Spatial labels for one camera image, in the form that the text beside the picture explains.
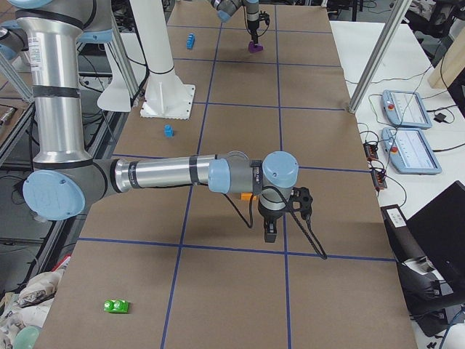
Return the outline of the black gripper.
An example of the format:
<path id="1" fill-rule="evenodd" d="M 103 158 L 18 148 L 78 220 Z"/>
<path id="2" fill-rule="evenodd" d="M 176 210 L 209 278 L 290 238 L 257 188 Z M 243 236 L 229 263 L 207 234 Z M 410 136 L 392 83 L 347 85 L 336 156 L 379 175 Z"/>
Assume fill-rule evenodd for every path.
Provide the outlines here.
<path id="1" fill-rule="evenodd" d="M 251 44 L 258 44 L 259 20 L 247 20 L 247 29 L 251 33 Z"/>
<path id="2" fill-rule="evenodd" d="M 259 198 L 258 210 L 264 218 L 264 241 L 275 242 L 277 237 L 276 220 L 288 212 L 288 207 L 282 201 L 272 202 L 266 198 Z"/>

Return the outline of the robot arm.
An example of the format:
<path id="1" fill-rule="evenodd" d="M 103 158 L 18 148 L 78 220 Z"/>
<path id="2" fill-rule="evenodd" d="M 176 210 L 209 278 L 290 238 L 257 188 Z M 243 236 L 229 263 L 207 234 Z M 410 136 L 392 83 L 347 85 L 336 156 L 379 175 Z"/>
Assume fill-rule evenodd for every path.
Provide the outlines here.
<path id="1" fill-rule="evenodd" d="M 216 10 L 217 17 L 226 23 L 239 9 L 246 11 L 246 27 L 251 35 L 252 43 L 259 46 L 259 1 L 258 0 L 211 0 L 210 5 Z"/>
<path id="2" fill-rule="evenodd" d="M 110 2 L 16 1 L 15 7 L 28 40 L 39 131 L 39 153 L 23 184 L 24 199 L 34 212 L 64 220 L 131 189 L 205 185 L 217 193 L 257 196 L 264 239 L 275 240 L 278 219 L 294 212 L 299 166 L 291 154 L 276 151 L 264 160 L 251 160 L 240 151 L 140 161 L 94 159 L 84 145 L 76 45 L 112 40 Z"/>

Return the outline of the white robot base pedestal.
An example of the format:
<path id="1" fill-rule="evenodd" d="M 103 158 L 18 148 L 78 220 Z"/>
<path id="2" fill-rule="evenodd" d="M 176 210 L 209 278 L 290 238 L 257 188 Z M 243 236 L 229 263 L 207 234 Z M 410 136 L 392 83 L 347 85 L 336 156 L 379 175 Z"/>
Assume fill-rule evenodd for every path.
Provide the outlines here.
<path id="1" fill-rule="evenodd" d="M 195 86 L 183 84 L 176 74 L 161 1 L 130 1 L 149 70 L 141 116 L 188 119 Z"/>

